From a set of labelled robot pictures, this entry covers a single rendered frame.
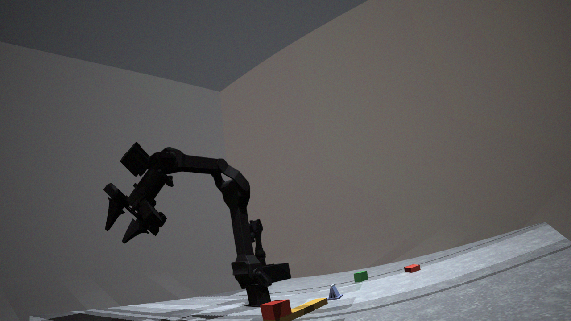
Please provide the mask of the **red rectangular block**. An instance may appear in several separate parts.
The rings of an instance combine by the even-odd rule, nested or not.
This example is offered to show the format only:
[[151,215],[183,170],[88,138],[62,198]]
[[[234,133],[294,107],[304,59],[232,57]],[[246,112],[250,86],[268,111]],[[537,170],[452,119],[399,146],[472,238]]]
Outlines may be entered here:
[[412,272],[416,272],[416,271],[418,271],[418,270],[421,270],[421,269],[420,269],[420,265],[416,265],[416,264],[412,264],[412,265],[409,265],[409,266],[406,266],[406,267],[405,267],[405,272],[410,272],[410,273],[412,273]]

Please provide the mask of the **green cube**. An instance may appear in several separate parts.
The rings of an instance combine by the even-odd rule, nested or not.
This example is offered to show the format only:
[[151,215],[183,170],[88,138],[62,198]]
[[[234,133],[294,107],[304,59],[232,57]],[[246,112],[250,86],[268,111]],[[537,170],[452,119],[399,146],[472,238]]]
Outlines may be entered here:
[[368,279],[367,271],[354,273],[355,282],[363,282]]

